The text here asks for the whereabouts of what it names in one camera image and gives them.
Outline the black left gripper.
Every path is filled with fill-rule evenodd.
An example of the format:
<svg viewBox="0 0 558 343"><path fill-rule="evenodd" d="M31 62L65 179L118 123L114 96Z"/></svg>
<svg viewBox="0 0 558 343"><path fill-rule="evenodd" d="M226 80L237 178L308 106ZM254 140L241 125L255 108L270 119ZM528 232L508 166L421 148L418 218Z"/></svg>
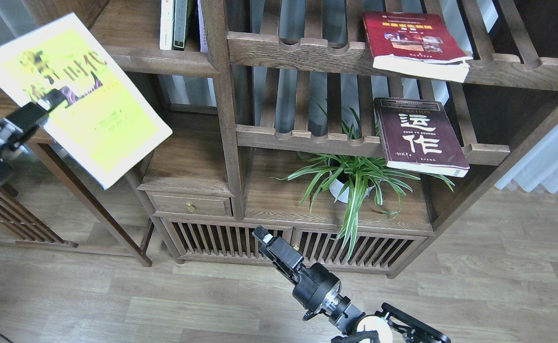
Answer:
<svg viewBox="0 0 558 343"><path fill-rule="evenodd" d="M0 152L6 149L16 151L47 121L50 112L66 101L67 96L62 91L53 89L37 102L29 102L4 117L0 121ZM0 187L13 174L14 169L0 156Z"/></svg>

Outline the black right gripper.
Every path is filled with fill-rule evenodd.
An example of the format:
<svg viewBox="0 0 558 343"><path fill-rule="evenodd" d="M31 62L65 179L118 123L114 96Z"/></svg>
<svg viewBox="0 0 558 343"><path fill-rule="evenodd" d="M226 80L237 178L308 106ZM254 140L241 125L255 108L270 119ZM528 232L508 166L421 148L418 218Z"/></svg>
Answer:
<svg viewBox="0 0 558 343"><path fill-rule="evenodd" d="M259 243L259 252L295 285L292 295L307 309L303 321L318 314L331 316L341 302L339 278L321 264L303 266L304 257L298 250L282 237L274 237L262 226L257 226L252 235Z"/></svg>

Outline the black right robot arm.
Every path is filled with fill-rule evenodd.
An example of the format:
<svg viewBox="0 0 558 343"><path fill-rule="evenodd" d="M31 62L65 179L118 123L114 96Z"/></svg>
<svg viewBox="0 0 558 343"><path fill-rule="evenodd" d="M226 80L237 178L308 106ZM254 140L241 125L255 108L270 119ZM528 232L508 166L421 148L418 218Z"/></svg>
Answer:
<svg viewBox="0 0 558 343"><path fill-rule="evenodd" d="M277 270L293 285L292 295L307 309L303 321L318 314L328 317L340 332L332 343L391 343L392 332L398 332L406 343L449 343L451 339L440 331L383 303L381 311L366 314L340 295L341 281L324 265L303 265L303 256L285 239L274 237L258 226L253 236L259 241L259 251L268 257Z"/></svg>

